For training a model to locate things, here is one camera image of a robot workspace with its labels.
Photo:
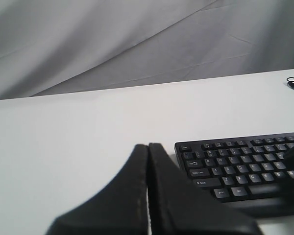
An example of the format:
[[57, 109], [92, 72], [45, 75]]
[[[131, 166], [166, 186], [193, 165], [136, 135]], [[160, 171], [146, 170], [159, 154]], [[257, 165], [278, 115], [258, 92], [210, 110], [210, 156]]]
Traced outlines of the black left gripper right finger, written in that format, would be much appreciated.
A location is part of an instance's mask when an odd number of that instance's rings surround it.
[[147, 170], [151, 232], [154, 235], [258, 235], [251, 217], [197, 188], [159, 143], [150, 143]]

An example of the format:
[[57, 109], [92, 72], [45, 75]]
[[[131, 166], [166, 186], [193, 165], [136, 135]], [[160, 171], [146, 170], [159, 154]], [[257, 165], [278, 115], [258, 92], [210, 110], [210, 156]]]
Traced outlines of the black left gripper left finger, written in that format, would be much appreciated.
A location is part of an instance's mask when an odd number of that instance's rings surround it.
[[138, 144], [118, 174], [91, 199], [57, 217], [48, 235], [146, 235], [148, 147]]

